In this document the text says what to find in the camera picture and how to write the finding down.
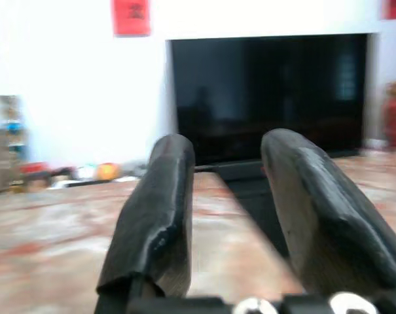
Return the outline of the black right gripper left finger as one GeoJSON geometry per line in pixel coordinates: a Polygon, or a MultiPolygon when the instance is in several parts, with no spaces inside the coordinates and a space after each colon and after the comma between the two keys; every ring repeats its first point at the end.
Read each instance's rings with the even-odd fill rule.
{"type": "Polygon", "coordinates": [[[143,276],[159,294],[184,296],[190,287],[195,156],[182,135],[160,138],[146,173],[122,206],[97,292],[125,295],[143,276]]]}

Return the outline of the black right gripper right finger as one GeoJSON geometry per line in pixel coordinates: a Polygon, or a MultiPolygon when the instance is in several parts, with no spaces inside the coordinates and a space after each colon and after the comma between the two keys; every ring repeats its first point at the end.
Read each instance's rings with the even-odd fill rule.
{"type": "Polygon", "coordinates": [[[396,290],[396,233],[328,154],[275,129],[261,155],[291,267],[308,292],[396,290]]]}

